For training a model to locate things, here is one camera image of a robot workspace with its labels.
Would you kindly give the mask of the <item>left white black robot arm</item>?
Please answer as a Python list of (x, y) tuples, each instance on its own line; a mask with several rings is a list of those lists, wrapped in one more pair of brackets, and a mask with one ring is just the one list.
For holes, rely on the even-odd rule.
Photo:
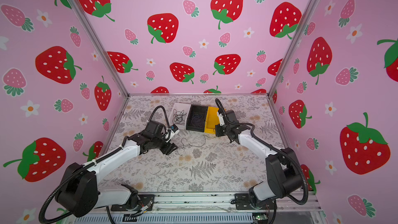
[(116, 189), (100, 191), (98, 184), (118, 167), (151, 149), (170, 155), (178, 148), (171, 143), (178, 131), (175, 124), (162, 124), (149, 119), (143, 131), (125, 136), (116, 149), (85, 164), (71, 164), (59, 186), (41, 207), (39, 222), (52, 224), (70, 215), (83, 217), (93, 209), (112, 205), (120, 205), (127, 210), (142, 207), (138, 190), (134, 187), (122, 184)]

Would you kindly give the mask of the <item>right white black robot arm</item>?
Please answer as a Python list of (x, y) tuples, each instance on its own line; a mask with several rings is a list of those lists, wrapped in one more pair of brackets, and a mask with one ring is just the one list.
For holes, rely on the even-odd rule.
[(226, 136), (231, 143), (242, 145), (265, 160), (267, 181), (256, 184), (248, 192), (252, 207), (261, 208), (269, 200), (285, 197), (298, 205), (306, 204), (308, 183), (295, 152), (291, 148), (276, 148), (262, 140), (256, 136), (254, 124), (239, 122), (234, 111), (226, 111), (218, 98), (215, 103), (220, 122), (215, 126), (216, 136)]

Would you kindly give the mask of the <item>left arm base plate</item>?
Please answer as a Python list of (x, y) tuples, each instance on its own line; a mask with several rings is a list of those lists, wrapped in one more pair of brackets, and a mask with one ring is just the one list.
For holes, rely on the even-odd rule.
[(132, 199), (128, 200), (124, 205), (112, 205), (110, 210), (113, 212), (138, 212), (144, 208), (144, 212), (152, 211), (154, 198), (155, 195), (151, 194), (133, 196)]

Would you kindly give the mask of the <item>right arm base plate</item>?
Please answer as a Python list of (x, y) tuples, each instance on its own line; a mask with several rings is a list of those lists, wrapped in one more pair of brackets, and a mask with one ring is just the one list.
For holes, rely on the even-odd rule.
[(275, 210), (277, 205), (274, 199), (257, 200), (249, 193), (235, 194), (230, 202), (237, 210)]

